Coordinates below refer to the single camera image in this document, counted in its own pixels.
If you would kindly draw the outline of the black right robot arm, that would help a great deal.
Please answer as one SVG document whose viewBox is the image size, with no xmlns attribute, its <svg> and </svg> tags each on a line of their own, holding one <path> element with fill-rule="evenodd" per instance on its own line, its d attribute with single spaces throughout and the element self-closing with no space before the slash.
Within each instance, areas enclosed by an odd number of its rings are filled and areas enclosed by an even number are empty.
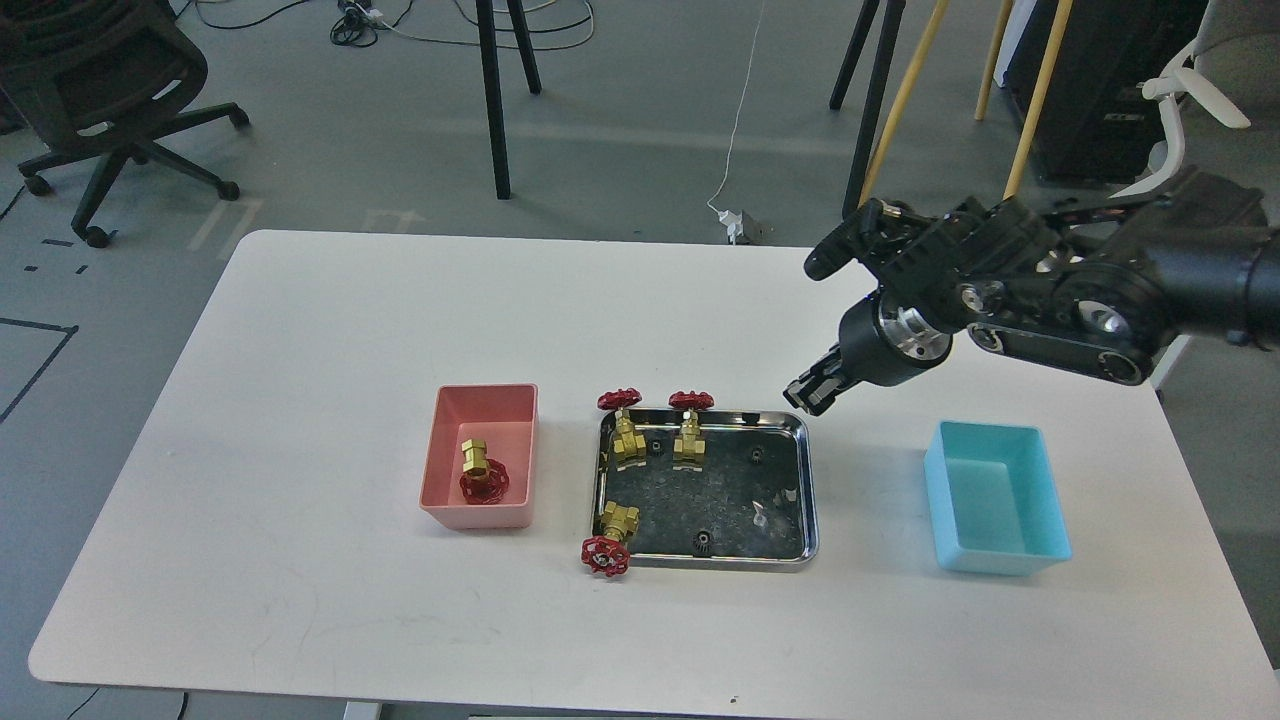
<svg viewBox="0 0 1280 720">
<path fill-rule="evenodd" d="M 1039 214 L 966 197 L 940 217 L 867 200 L 810 252 L 823 281 L 858 261 L 876 287 L 835 345 L 783 391 L 826 413 L 860 383 L 892 387 L 938 366 L 954 337 L 1004 357 L 1138 386 L 1180 334 L 1277 347 L 1277 228 L 1261 191 L 1187 167 L 1158 188 Z"/>
</svg>

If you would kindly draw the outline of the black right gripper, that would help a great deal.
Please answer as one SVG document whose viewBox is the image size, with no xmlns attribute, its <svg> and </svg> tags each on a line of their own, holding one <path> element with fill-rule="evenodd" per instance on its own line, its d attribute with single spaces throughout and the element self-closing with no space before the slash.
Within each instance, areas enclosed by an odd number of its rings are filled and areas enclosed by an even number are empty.
<svg viewBox="0 0 1280 720">
<path fill-rule="evenodd" d="M 841 318 L 838 343 L 792 380 L 783 397 L 819 416 L 860 383 L 900 386 L 938 366 L 952 346 L 954 337 L 931 325 L 916 309 L 892 296 L 867 296 Z"/>
</svg>

